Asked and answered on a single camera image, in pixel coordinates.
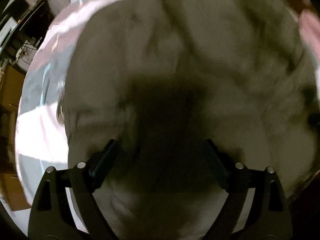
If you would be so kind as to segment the brown wooden cabinet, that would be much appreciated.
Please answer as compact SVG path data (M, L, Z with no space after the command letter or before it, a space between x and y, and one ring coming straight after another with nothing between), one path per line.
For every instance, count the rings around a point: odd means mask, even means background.
M15 131L25 73L1 62L1 198L11 211L30 208L16 170Z

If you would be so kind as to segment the white printer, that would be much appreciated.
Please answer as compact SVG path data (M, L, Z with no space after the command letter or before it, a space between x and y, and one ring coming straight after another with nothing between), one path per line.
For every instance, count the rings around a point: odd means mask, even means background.
M6 39L10 36L10 34L15 30L17 26L17 22L13 17L5 20L4 25L0 32L0 44L1 48L4 46Z

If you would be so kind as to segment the black computer desk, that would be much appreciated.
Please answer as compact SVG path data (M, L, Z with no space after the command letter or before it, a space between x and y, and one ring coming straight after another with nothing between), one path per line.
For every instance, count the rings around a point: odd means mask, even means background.
M5 20L13 17L17 22L15 30L1 48L1 59L16 60L21 48L39 49L54 19L48 0L38 0L28 7L26 0L14 0L1 15L1 29Z

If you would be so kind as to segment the folded pink blanket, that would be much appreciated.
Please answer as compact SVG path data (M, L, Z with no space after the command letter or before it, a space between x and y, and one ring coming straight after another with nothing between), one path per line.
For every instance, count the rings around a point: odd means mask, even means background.
M303 10L298 19L300 35L319 67L319 16Z

